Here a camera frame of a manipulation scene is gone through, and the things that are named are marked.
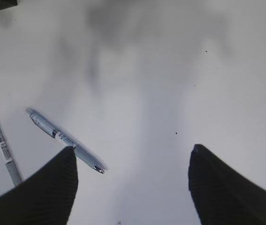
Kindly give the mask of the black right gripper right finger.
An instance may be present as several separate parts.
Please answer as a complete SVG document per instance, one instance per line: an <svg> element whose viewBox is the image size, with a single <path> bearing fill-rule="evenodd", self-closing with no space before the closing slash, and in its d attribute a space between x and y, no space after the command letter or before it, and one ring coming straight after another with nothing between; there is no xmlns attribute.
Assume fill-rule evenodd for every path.
<svg viewBox="0 0 266 225"><path fill-rule="evenodd" d="M204 145L194 145L188 180L201 224L266 225L266 190L236 172Z"/></svg>

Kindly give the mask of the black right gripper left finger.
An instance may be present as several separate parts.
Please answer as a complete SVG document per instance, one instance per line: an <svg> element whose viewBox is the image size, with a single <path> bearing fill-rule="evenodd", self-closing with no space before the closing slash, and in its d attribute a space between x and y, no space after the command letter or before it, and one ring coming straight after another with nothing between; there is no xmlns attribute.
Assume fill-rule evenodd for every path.
<svg viewBox="0 0 266 225"><path fill-rule="evenodd" d="M65 147L25 182L0 196L0 225L65 225L77 188L74 149Z"/></svg>

